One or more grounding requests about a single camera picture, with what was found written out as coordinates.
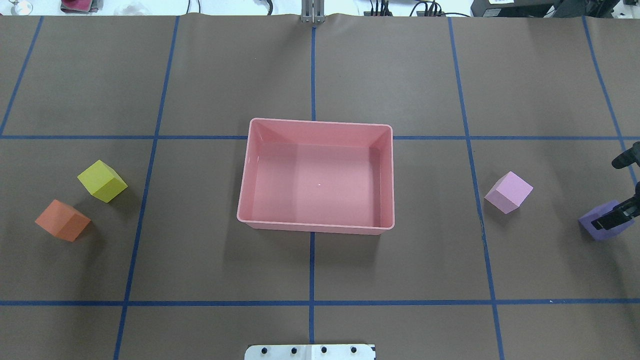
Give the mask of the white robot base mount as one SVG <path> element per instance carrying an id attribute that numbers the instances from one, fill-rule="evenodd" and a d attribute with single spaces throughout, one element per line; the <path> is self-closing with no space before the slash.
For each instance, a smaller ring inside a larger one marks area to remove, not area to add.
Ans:
<path id="1" fill-rule="evenodd" d="M 245 360 L 376 360 L 373 344 L 262 344 L 251 345 Z"/>

